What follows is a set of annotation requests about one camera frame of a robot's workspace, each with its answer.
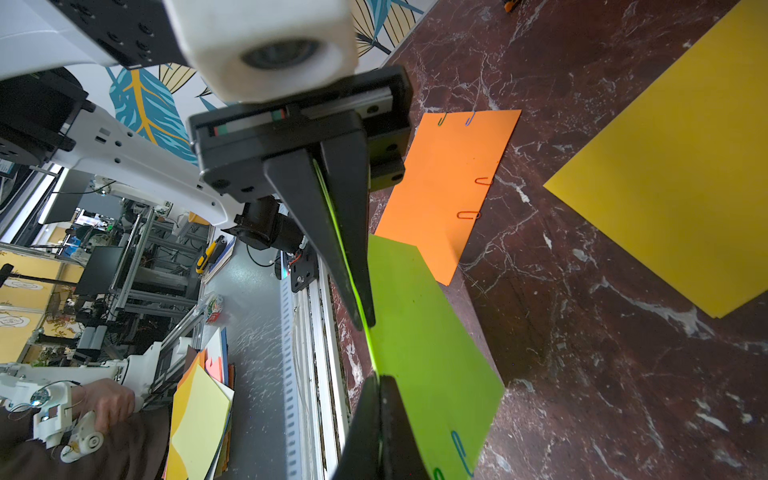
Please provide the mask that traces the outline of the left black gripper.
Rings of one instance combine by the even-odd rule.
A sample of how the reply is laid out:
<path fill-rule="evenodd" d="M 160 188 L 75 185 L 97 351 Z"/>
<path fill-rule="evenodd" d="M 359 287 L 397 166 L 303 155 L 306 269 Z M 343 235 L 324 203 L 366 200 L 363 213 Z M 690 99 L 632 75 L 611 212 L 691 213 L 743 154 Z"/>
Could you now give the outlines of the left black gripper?
<path fill-rule="evenodd" d="M 241 203 L 276 192 L 326 264 L 358 330 L 376 325 L 370 187 L 389 188 L 405 175 L 412 99 L 406 69 L 392 65 L 188 120 L 202 180 Z M 322 153 L 321 169 L 305 150 Z"/>

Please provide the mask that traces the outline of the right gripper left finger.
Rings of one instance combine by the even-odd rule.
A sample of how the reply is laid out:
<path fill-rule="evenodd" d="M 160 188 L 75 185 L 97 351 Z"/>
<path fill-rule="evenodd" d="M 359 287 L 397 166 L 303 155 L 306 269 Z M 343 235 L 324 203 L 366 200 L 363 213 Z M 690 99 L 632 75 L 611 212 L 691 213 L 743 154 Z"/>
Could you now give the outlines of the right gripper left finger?
<path fill-rule="evenodd" d="M 333 480 L 378 478 L 380 455 L 380 390 L 375 375 L 366 379 L 349 427 Z"/>

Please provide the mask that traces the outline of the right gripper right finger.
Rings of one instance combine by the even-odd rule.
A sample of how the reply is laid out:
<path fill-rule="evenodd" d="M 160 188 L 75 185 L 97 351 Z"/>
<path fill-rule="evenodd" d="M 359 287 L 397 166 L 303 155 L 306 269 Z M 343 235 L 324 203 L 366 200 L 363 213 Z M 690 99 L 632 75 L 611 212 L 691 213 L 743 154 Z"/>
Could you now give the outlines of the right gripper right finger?
<path fill-rule="evenodd" d="M 379 377 L 380 460 L 379 478 L 386 480 L 430 478 L 421 458 L 416 439 L 396 379 Z"/>

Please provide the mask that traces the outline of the lime green paper sheet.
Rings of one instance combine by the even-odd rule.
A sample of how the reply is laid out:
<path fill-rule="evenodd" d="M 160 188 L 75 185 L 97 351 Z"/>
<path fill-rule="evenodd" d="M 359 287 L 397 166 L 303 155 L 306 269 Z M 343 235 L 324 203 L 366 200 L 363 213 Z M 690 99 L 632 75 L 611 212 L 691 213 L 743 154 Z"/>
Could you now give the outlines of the lime green paper sheet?
<path fill-rule="evenodd" d="M 372 236 L 368 266 L 376 325 L 362 329 L 373 368 L 367 378 L 396 379 L 429 479 L 469 479 L 453 430 L 475 478 L 502 383 L 416 247 Z"/>

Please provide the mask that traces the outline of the yellow paper sheet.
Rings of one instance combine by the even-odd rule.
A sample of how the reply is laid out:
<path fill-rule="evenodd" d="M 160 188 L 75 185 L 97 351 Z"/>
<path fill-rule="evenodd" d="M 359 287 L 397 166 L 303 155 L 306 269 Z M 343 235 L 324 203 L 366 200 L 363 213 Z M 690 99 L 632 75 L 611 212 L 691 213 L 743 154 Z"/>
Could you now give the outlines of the yellow paper sheet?
<path fill-rule="evenodd" d="M 547 181 L 699 309 L 767 288 L 767 5 L 742 1 Z"/>

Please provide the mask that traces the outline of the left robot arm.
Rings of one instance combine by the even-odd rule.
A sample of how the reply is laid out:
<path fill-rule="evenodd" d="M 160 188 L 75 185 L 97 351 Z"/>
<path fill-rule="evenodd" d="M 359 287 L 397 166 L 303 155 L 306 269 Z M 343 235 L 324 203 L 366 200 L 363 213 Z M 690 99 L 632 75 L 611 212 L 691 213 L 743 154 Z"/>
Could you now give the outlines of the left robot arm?
<path fill-rule="evenodd" d="M 5 1 L 1 156 L 308 242 L 370 328 L 369 196 L 404 176 L 413 89 L 357 63 L 347 1 Z"/>

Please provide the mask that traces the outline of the operator hand in background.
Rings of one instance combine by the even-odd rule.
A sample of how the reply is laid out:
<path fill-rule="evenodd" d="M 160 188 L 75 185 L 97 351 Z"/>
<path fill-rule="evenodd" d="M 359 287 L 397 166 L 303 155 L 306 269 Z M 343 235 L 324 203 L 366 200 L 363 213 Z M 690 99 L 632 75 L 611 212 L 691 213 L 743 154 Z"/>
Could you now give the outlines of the operator hand in background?
<path fill-rule="evenodd" d="M 94 429 L 102 434 L 108 433 L 112 427 L 135 412 L 134 391 L 111 379 L 74 386 L 71 394 L 73 417 L 80 418 L 93 412 Z"/>

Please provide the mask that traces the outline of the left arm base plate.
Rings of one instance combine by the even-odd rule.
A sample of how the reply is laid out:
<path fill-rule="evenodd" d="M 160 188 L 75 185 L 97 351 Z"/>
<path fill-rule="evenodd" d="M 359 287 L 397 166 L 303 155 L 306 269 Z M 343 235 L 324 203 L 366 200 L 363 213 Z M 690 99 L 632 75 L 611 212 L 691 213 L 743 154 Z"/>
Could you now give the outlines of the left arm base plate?
<path fill-rule="evenodd" d="M 318 276 L 317 253 L 311 244 L 307 244 L 289 264 L 291 291 L 298 293 L 307 289 Z"/>

